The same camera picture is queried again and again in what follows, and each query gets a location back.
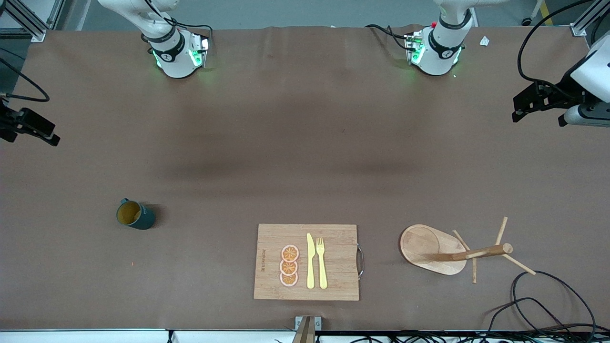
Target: knife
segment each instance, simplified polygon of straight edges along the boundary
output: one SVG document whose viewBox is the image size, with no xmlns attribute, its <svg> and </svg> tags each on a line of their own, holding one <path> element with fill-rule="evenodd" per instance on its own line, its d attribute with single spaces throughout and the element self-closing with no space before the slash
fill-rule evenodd
<svg viewBox="0 0 610 343">
<path fill-rule="evenodd" d="M 314 239 L 311 238 L 311 234 L 307 234 L 307 288 L 313 289 L 315 287 L 314 281 L 314 256 L 315 256 L 315 245 Z"/>
</svg>

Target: cutting board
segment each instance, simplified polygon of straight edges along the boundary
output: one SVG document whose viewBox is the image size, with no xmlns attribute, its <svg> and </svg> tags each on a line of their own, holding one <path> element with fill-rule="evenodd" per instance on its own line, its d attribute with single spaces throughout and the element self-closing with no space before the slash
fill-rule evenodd
<svg viewBox="0 0 610 343">
<path fill-rule="evenodd" d="M 315 255 L 315 287 L 307 288 L 307 233 L 324 238 L 324 263 L 328 288 L 320 288 L 318 254 Z M 292 287 L 280 282 L 281 251 L 288 245 L 299 249 L 298 281 Z M 356 225 L 259 224 L 256 248 L 255 299 L 351 300 L 359 299 Z"/>
</svg>

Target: cutting board handle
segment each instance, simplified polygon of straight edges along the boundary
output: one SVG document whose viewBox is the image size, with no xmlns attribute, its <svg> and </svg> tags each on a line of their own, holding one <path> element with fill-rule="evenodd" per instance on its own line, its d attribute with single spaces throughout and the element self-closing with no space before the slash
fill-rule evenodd
<svg viewBox="0 0 610 343">
<path fill-rule="evenodd" d="M 362 274 L 364 273 L 364 253 L 362 252 L 362 248 L 360 247 L 360 243 L 356 243 L 356 248 L 360 252 L 360 273 L 358 273 L 358 280 L 362 278 Z"/>
</svg>

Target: table surface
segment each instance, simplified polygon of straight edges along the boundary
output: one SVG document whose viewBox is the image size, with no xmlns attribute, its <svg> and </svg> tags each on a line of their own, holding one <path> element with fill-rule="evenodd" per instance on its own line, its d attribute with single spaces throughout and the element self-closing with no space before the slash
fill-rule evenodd
<svg viewBox="0 0 610 343">
<path fill-rule="evenodd" d="M 209 69 L 180 80 L 139 33 L 49 32 L 24 72 L 51 102 L 11 106 L 62 140 L 0 144 L 0 328 L 283 328 L 315 314 L 329 330 L 483 329 L 521 270 L 481 259 L 473 285 L 470 264 L 453 276 L 410 265 L 398 238 L 421 223 L 481 248 L 503 216 L 513 257 L 566 280 L 608 324 L 609 131 L 559 128 L 560 110 L 512 123 L 528 31 L 472 29 L 441 77 L 369 29 L 218 31 Z M 530 43 L 526 72 L 555 82 L 587 51 L 567 27 Z M 23 80 L 15 93 L 36 94 Z M 158 224 L 120 226 L 124 197 Z M 357 224 L 361 300 L 253 299 L 259 223 Z M 543 275 L 518 294 L 588 321 Z M 505 311 L 494 328 L 528 327 Z"/>
</svg>

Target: teal mug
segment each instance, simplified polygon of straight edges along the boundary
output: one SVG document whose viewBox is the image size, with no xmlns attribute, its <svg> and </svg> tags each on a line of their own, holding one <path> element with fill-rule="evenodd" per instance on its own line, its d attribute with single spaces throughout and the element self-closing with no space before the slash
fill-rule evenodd
<svg viewBox="0 0 610 343">
<path fill-rule="evenodd" d="M 117 220 L 130 228 L 146 230 L 153 226 L 155 216 L 150 208 L 125 198 L 121 200 L 121 206 L 117 209 Z"/>
</svg>

